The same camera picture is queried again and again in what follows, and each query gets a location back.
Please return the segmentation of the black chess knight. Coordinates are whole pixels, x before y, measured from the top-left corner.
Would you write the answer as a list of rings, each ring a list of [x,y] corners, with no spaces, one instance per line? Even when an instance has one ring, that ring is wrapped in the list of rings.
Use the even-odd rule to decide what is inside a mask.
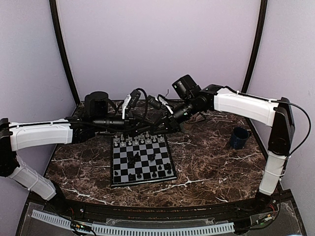
[[[148,155],[148,159],[149,159],[149,161],[151,161],[151,162],[154,161],[155,158],[156,158],[156,154],[155,154],[155,153]]]

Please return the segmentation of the black white chessboard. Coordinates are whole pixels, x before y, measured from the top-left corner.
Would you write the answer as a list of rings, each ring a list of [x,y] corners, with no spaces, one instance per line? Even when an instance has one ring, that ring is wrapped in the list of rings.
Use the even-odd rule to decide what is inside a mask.
[[[165,135],[150,135],[146,133],[137,137],[124,138],[119,136],[119,141],[114,143],[114,137],[111,138],[111,187],[126,187],[137,184],[153,183],[177,179],[176,168],[172,160],[171,152]],[[135,165],[129,165],[127,157],[140,154],[141,161]],[[149,161],[148,155],[156,154],[154,161]],[[164,168],[166,163],[170,163],[173,175],[169,176]],[[137,174],[141,173],[142,178],[138,179]],[[134,180],[129,181],[128,175],[134,174]]]

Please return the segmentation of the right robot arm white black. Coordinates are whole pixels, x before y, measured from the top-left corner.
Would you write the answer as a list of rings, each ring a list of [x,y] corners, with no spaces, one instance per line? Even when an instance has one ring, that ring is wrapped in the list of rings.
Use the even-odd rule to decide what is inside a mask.
[[[190,75],[175,81],[173,89],[181,102],[171,108],[170,102],[162,95],[149,96],[151,106],[166,112],[155,123],[153,134],[175,133],[181,124],[199,112],[217,111],[244,117],[247,120],[261,123],[270,128],[266,149],[266,165],[259,188],[249,211],[262,213],[269,207],[280,179],[284,176],[287,163],[295,152],[291,148],[295,133],[295,122],[292,107],[301,109],[287,98],[263,98],[234,90],[229,86],[210,84],[200,88]]]

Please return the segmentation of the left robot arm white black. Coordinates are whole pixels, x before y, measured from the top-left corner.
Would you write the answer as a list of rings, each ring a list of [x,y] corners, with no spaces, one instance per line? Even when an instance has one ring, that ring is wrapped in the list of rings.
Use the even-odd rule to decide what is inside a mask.
[[[132,134],[145,122],[142,118],[128,118],[127,112],[135,107],[141,95],[148,96],[142,88],[128,94],[117,107],[108,94],[93,92],[85,98],[83,117],[67,117],[54,121],[35,123],[10,123],[0,120],[0,175],[8,177],[29,191],[50,202],[58,214],[69,211],[69,202],[59,185],[40,175],[17,155],[17,151],[50,144],[78,144],[95,136],[96,132],[121,132]]]

